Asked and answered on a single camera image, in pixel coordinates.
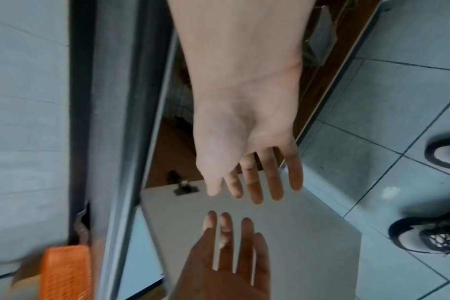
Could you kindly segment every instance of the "orange plastic crate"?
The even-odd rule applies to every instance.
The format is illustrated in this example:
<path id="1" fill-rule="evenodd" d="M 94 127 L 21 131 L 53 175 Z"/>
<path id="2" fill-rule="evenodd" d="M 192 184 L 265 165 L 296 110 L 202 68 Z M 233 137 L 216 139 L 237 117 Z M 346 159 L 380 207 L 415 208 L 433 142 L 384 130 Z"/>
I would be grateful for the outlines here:
<path id="1" fill-rule="evenodd" d="M 87 246 L 49 248 L 42 257 L 40 300 L 91 300 Z"/>

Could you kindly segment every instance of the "forearm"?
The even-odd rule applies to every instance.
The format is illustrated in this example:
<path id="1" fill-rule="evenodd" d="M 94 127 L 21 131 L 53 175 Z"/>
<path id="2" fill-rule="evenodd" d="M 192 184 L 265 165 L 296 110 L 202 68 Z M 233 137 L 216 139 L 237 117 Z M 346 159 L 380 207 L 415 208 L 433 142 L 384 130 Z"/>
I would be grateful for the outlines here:
<path id="1" fill-rule="evenodd" d="M 194 93 L 301 64 L 315 0 L 169 0 Z"/>

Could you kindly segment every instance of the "human hand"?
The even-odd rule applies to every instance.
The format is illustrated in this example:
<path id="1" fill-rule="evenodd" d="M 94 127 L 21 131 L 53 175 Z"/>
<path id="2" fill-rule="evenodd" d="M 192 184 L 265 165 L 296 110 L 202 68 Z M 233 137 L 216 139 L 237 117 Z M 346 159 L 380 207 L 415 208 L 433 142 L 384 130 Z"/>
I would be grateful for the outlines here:
<path id="1" fill-rule="evenodd" d="M 241 241 L 236 273 L 233 273 L 233 223 L 229 213 L 220 217 L 220 256 L 213 269 L 217 214 L 209 212 L 203 234 L 194 245 L 176 283 L 171 300 L 269 300 L 270 260 L 268 246 L 253 222 L 241 222 Z M 253 250 L 256 252 L 255 278 Z"/>
<path id="2" fill-rule="evenodd" d="M 197 167 L 209 195 L 225 179 L 232 195 L 242 197 L 240 163 L 251 200 L 261 203 L 256 152 L 271 197 L 282 199 L 272 147 L 285 157 L 291 187 L 302 188 L 292 128 L 314 1 L 168 0 L 192 83 Z"/>

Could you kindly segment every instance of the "sneaker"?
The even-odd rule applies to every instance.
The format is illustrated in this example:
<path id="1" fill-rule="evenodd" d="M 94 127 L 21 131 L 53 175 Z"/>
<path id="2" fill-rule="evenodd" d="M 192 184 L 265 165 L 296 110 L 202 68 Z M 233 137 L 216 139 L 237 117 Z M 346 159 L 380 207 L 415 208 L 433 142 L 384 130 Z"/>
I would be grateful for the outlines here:
<path id="1" fill-rule="evenodd" d="M 388 229 L 393 244 L 418 253 L 450 254 L 450 212 L 438 217 L 407 217 Z"/>
<path id="2" fill-rule="evenodd" d="M 426 148 L 424 157 L 435 165 L 450 169 L 450 138 L 431 143 Z"/>

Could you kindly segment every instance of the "cabinet door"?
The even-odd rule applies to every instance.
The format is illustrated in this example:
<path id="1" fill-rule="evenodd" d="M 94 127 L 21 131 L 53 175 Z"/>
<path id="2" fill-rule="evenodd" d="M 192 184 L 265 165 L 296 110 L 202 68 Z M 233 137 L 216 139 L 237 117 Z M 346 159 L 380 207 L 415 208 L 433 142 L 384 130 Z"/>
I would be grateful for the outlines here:
<path id="1" fill-rule="evenodd" d="M 285 197 L 273 201 L 260 172 L 265 201 L 254 205 L 247 195 L 241 200 L 224 190 L 216 197 L 206 194 L 205 183 L 191 183 L 199 192 L 176 196 L 175 185 L 145 189 L 141 207 L 172 287 L 179 278 L 191 247 L 199 239 L 208 211 L 233 218 L 235 247 L 240 223 L 249 217 L 270 250 L 272 298 L 283 300 L 354 300 L 357 282 L 360 233 L 307 190 L 294 192 L 285 183 Z M 236 266 L 238 253 L 234 253 Z M 218 234 L 215 267 L 218 262 Z"/>

